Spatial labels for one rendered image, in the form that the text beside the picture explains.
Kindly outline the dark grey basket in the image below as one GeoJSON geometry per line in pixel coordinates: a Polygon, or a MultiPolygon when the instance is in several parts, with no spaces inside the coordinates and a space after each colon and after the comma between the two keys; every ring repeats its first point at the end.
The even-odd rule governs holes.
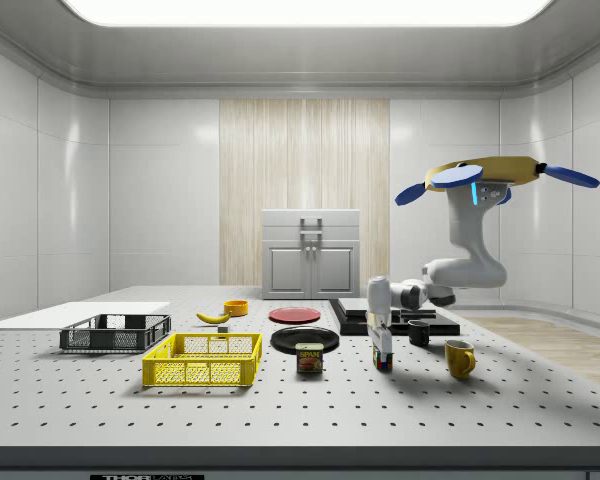
{"type": "Polygon", "coordinates": [[[143,352],[171,330],[170,315],[99,314],[60,331],[60,348],[81,352],[143,352]]]}

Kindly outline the flat-sided can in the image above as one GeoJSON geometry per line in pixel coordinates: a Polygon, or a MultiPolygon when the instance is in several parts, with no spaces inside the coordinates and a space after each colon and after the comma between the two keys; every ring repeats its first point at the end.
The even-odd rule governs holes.
{"type": "Polygon", "coordinates": [[[321,373],[323,371],[324,345],[322,343],[297,343],[295,351],[298,373],[321,373]]]}

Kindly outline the drone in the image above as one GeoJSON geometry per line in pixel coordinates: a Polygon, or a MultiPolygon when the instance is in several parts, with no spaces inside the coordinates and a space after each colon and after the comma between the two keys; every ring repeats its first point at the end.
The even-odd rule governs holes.
{"type": "Polygon", "coordinates": [[[395,198],[397,205],[406,205],[422,196],[426,190],[443,191],[446,188],[483,182],[504,182],[516,186],[536,180],[546,174],[571,184],[597,188],[600,181],[584,173],[559,166],[540,163],[529,156],[491,156],[452,162],[430,169],[423,183],[412,185],[395,198]]]}

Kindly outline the white cabinet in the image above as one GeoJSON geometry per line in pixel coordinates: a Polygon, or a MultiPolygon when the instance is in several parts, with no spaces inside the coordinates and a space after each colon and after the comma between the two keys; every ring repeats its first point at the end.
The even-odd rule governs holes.
{"type": "Polygon", "coordinates": [[[360,296],[357,209],[264,209],[262,296],[360,296]]]}

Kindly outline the yellow basket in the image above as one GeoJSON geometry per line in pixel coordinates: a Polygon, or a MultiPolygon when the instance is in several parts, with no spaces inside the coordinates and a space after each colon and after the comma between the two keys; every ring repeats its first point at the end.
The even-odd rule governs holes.
{"type": "Polygon", "coordinates": [[[145,386],[250,386],[260,333],[174,333],[142,358],[145,386]]]}

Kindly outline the yellow mug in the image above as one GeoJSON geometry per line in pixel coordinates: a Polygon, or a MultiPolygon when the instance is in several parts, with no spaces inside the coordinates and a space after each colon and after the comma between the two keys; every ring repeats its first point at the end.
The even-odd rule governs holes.
{"type": "Polygon", "coordinates": [[[447,340],[444,350],[450,374],[458,379],[467,379],[476,366],[474,346],[462,340],[447,340]]]}

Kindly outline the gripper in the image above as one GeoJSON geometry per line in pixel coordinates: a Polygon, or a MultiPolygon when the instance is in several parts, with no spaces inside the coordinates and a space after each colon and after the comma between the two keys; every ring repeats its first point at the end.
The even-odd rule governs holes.
{"type": "Polygon", "coordinates": [[[374,347],[381,354],[391,354],[392,349],[392,334],[386,325],[380,324],[377,327],[369,326],[369,336],[374,347]]]}

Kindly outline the black mug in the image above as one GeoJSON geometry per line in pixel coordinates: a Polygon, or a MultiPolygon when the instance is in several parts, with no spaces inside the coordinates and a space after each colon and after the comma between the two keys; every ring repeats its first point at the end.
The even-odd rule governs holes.
{"type": "Polygon", "coordinates": [[[409,341],[412,345],[426,347],[430,342],[430,324],[424,320],[408,322],[409,341]]]}

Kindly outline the red plate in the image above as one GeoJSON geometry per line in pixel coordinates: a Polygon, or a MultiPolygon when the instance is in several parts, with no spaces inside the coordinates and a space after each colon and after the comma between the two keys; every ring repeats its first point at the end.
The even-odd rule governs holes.
{"type": "Polygon", "coordinates": [[[282,324],[307,324],[319,320],[321,313],[308,307],[283,307],[269,312],[269,319],[282,324]]]}

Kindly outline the black plate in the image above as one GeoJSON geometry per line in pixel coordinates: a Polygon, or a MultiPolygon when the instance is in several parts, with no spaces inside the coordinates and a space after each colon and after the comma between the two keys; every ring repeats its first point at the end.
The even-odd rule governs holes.
{"type": "Polygon", "coordinates": [[[271,345],[285,354],[294,355],[298,343],[321,343],[328,353],[339,346],[339,336],[334,331],[310,326],[284,328],[271,335],[271,345]]]}

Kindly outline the black stove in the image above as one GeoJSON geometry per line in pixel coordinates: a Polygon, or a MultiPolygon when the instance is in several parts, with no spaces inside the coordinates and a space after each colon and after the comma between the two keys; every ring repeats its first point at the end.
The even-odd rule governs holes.
{"type": "MultiPolygon", "coordinates": [[[[340,322],[341,335],[366,336],[367,332],[367,300],[365,298],[331,299],[330,304],[340,322]]],[[[435,309],[417,311],[391,309],[390,331],[393,335],[408,335],[409,320],[424,320],[430,325],[432,336],[459,335],[460,325],[435,309]]]]}

